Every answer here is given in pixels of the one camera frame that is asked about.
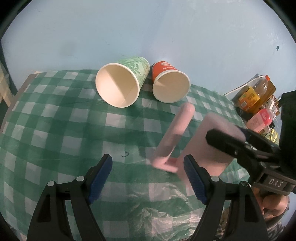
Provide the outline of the person's hand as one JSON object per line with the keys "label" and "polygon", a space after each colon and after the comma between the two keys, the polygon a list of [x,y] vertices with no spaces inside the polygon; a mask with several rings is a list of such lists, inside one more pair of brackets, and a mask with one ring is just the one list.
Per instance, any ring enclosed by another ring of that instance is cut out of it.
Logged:
{"label": "person's hand", "polygon": [[260,195],[259,188],[252,187],[252,191],[259,204],[264,219],[272,219],[274,217],[278,217],[282,215],[288,207],[288,196],[272,194],[266,197],[262,197]]}

